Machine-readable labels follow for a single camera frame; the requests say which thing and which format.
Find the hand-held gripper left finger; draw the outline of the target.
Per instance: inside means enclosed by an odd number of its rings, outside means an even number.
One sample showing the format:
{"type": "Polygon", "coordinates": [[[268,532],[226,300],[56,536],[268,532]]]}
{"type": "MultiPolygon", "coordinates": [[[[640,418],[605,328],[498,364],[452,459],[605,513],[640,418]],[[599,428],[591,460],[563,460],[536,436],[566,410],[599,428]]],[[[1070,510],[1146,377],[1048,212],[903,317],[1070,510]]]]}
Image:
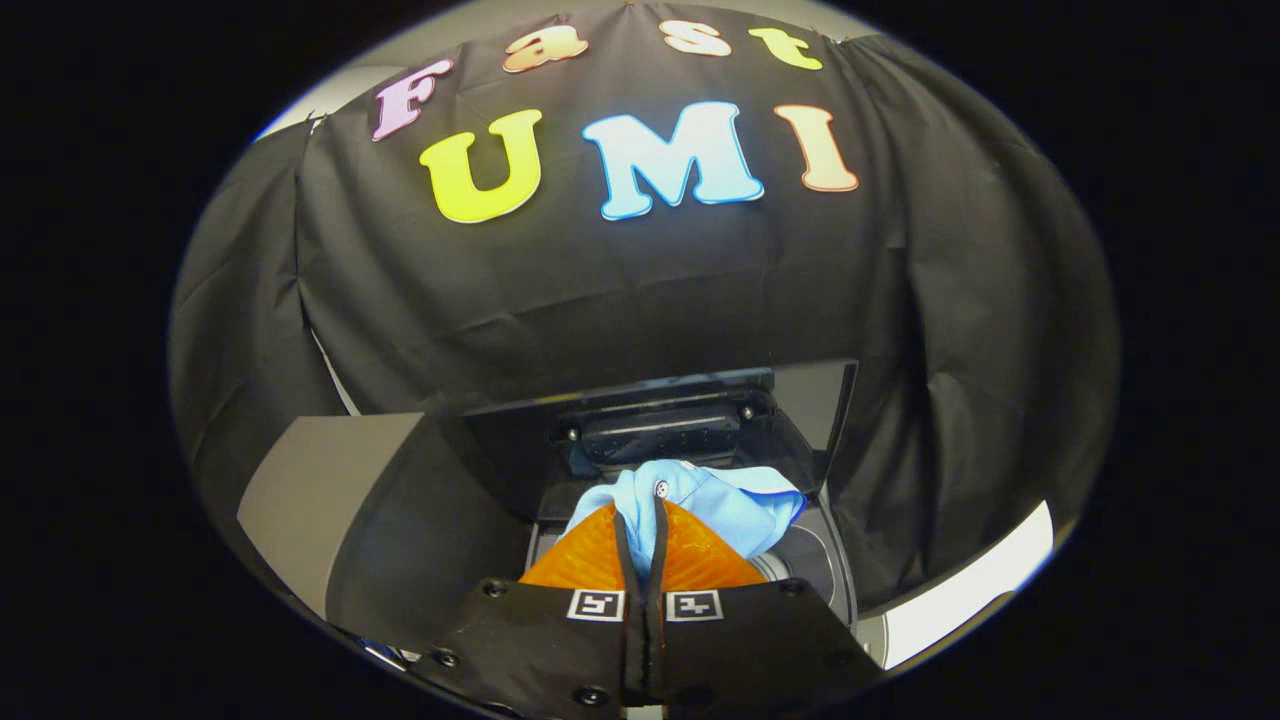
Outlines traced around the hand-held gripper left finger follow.
{"type": "Polygon", "coordinates": [[[613,507],[522,580],[480,580],[411,675],[480,714],[622,714],[646,701],[646,610],[613,507]]]}

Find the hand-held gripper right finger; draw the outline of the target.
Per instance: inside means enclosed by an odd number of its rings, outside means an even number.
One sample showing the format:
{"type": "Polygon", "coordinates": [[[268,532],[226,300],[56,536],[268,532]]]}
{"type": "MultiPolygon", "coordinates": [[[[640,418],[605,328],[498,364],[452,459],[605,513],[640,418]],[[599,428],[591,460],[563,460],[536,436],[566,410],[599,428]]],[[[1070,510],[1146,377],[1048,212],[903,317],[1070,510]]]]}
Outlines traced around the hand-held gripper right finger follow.
{"type": "Polygon", "coordinates": [[[814,587],[767,582],[666,500],[640,610],[640,693],[666,711],[829,711],[886,679],[814,587]]]}

